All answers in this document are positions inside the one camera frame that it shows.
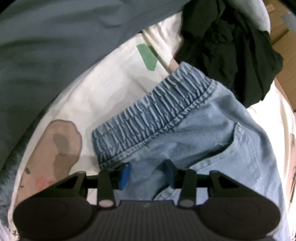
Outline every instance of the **pile of clothes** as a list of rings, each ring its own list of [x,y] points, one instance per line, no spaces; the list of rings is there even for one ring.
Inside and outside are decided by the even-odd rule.
[[[223,0],[189,2],[183,10],[184,43],[175,59],[200,69],[228,89],[245,107],[263,100],[283,59],[269,33]]]

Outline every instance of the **ribbed black surface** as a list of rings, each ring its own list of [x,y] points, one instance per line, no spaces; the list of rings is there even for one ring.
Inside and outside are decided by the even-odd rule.
[[[171,202],[122,202],[101,211],[90,228],[72,241],[229,241],[208,230],[194,211]]]

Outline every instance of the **jeans pocket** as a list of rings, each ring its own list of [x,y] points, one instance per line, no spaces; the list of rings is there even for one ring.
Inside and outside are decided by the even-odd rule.
[[[254,189],[262,176],[252,140],[245,133],[240,123],[236,124],[233,141],[224,151],[192,165],[190,169],[204,175],[208,175],[212,170],[217,170],[250,189]],[[173,200],[177,203],[179,195],[180,190],[169,187],[159,193],[155,200]],[[206,199],[206,190],[198,189],[197,204],[203,203]]]

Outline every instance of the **black device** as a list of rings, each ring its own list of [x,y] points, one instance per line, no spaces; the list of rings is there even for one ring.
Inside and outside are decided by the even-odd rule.
[[[181,188],[172,201],[121,201],[114,189],[125,188],[130,164],[96,176],[77,172],[20,203],[13,214],[21,240],[214,241],[274,240],[280,222],[277,206],[218,171],[199,175],[164,161],[168,184]],[[86,197],[97,188],[97,205]],[[208,200],[196,203],[196,188],[207,188]]]

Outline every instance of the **white sheet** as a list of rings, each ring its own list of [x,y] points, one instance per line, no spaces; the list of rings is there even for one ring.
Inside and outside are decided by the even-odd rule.
[[[264,5],[262,8],[262,4],[258,5],[258,9],[256,8],[256,12],[260,11],[266,11]],[[268,21],[266,19],[265,24],[261,26],[268,28]],[[39,123],[20,164],[8,213],[11,230],[10,240],[17,240],[17,235],[13,235],[16,228],[12,221],[12,212],[21,176],[47,125],[56,119],[74,122],[82,135],[83,147],[80,158],[70,173],[82,170],[87,175],[97,174],[99,168],[92,149],[91,131],[150,92],[169,74],[170,60],[182,41],[179,36],[180,26],[181,13],[178,13],[149,27],[142,34],[137,34],[114,50],[99,64],[82,74],[59,95]],[[162,62],[157,61],[154,71],[147,69],[139,53],[137,45],[142,44],[151,45]],[[285,140],[289,133],[296,135],[295,118],[287,108],[288,103],[274,85],[263,101],[249,108],[253,118],[265,129],[271,140],[283,184],[285,182],[287,156],[289,155]],[[88,201],[90,203],[96,202],[95,191],[89,193]],[[296,226],[296,222],[292,218],[292,213],[296,214],[294,210],[295,208],[289,210],[291,213],[289,216],[290,227]]]
[[[0,241],[8,241],[9,239],[9,230],[8,228],[4,227],[0,220]]]

